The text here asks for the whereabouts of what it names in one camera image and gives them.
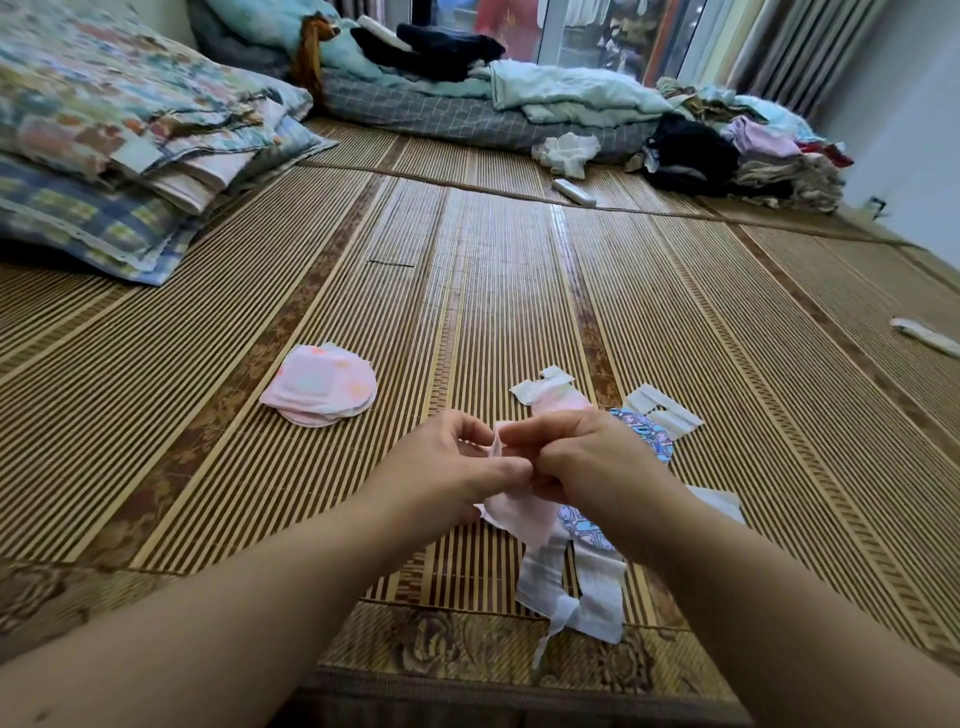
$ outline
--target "hand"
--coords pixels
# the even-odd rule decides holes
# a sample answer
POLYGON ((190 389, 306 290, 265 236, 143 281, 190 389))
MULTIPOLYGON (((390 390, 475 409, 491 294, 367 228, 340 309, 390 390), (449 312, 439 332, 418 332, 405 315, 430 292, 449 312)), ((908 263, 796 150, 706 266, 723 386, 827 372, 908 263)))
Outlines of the hand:
POLYGON ((392 510, 409 549, 426 546, 455 525, 479 519, 474 503, 529 488, 530 462, 488 458, 478 446, 492 442, 493 431, 475 417, 441 412, 396 443, 357 495, 392 510))
POLYGON ((504 453, 534 461, 534 495, 575 506, 634 559, 648 562, 677 518, 697 507, 653 448, 607 412, 550 412, 499 434, 504 453))

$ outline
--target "bamboo mat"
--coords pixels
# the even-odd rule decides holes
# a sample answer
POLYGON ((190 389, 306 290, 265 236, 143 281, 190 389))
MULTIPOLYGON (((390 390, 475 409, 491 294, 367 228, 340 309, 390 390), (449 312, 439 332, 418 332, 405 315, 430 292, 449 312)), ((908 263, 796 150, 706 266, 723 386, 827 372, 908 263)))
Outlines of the bamboo mat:
MULTIPOLYGON (((307 126, 316 133, 341 142, 332 152, 324 152, 305 161, 307 165, 378 171, 422 182, 571 205, 566 197, 551 186, 553 176, 528 156, 460 146, 436 139, 407 137, 334 119, 313 119, 307 122, 307 126), (392 143, 402 146, 402 151, 387 161, 386 155, 392 143)), ((773 210, 735 200, 694 199, 661 192, 647 183, 642 175, 628 175, 620 167, 588 165, 587 178, 576 183, 596 198, 597 206, 601 209, 731 220, 856 240, 899 240, 895 235, 876 238, 872 233, 859 230, 833 215, 773 210)))
MULTIPOLYGON (((367 131, 364 163, 412 159, 367 131)), ((302 166, 160 289, 9 262, 0 280, 0 654, 334 506, 434 411, 525 416, 509 387, 557 364, 600 406, 650 381, 700 414, 685 482, 738 493, 874 619, 960 655, 960 368, 887 324, 960 336, 960 274, 922 251, 302 166), (371 410, 308 430, 257 404, 293 344, 327 339, 373 362, 371 410)), ((564 634, 532 671, 521 556, 485 524, 451 532, 372 585, 322 665, 708 698, 696 716, 730 718, 639 567, 622 645, 564 634)))

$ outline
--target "left hand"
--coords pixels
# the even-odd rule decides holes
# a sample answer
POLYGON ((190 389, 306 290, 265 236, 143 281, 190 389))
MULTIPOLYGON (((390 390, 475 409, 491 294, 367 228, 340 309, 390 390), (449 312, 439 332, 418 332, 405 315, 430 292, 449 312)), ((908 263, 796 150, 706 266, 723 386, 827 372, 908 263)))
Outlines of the left hand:
POLYGON ((409 548, 432 544, 454 526, 475 522, 474 503, 529 487, 530 461, 488 458, 477 446, 492 442, 493 431, 478 419, 446 410, 396 443, 357 496, 391 509, 409 548))

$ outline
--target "pile of clothes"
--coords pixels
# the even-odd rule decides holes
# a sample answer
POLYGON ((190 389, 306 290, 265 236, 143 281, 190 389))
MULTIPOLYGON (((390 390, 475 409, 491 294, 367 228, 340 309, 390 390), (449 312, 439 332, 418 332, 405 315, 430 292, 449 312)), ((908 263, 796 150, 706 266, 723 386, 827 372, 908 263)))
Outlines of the pile of clothes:
POLYGON ((2 0, 0 235, 160 285, 213 211, 334 142, 309 93, 133 14, 2 0))
POLYGON ((816 135, 797 114, 713 85, 657 89, 674 107, 627 163, 660 189, 734 196, 770 207, 833 212, 843 198, 843 149, 816 135))

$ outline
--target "light green blanket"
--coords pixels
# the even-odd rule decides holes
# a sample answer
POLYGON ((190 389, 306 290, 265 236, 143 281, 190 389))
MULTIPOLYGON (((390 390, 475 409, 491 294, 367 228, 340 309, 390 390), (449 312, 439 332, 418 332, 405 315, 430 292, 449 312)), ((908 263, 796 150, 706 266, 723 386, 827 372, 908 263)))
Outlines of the light green blanket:
POLYGON ((617 127, 672 111, 653 88, 603 68, 560 68, 520 61, 490 64, 496 109, 520 107, 534 124, 617 127))

